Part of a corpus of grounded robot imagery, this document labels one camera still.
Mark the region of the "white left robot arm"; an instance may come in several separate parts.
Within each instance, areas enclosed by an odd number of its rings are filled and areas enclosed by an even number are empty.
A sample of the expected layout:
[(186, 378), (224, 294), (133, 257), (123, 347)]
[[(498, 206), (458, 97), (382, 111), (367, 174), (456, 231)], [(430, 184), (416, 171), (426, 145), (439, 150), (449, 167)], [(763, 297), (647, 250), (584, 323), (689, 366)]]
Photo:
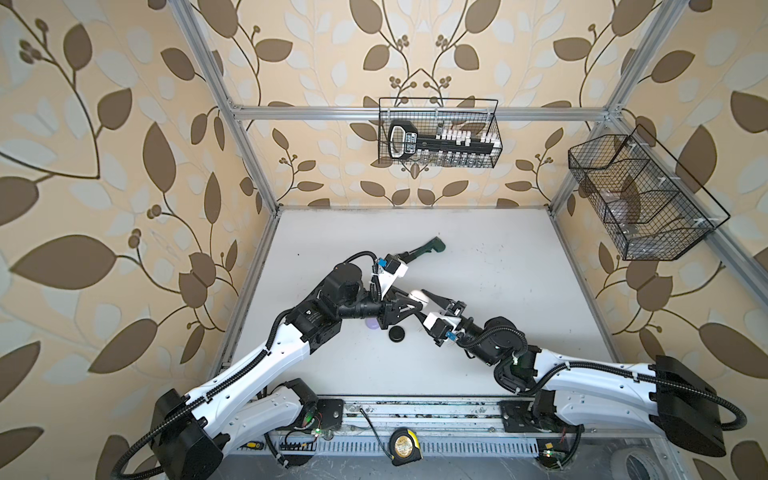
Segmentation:
[(111, 478), (207, 479), (231, 450), (305, 415), (313, 400), (302, 382), (255, 396), (337, 335), (343, 321), (374, 318), (386, 329), (420, 312), (428, 297), (393, 285), (405, 265), (388, 268), (387, 261), (375, 261), (365, 286), (357, 265), (336, 265), (302, 302), (277, 316), (262, 345), (187, 394), (164, 394), (150, 432), (116, 461)]

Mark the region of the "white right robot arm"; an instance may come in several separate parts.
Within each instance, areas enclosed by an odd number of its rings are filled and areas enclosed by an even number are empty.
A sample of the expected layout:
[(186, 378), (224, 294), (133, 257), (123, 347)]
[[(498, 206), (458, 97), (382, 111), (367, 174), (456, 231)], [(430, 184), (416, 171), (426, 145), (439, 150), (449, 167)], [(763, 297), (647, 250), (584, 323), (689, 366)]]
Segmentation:
[(673, 357), (637, 364), (571, 357), (529, 344), (505, 317), (478, 326), (460, 301), (426, 290), (409, 296), (421, 304), (417, 317), (435, 343), (451, 341), (491, 367), (503, 390), (531, 399), (534, 421), (549, 417), (573, 427), (653, 431), (709, 457), (724, 456), (724, 433), (748, 423), (738, 406)]

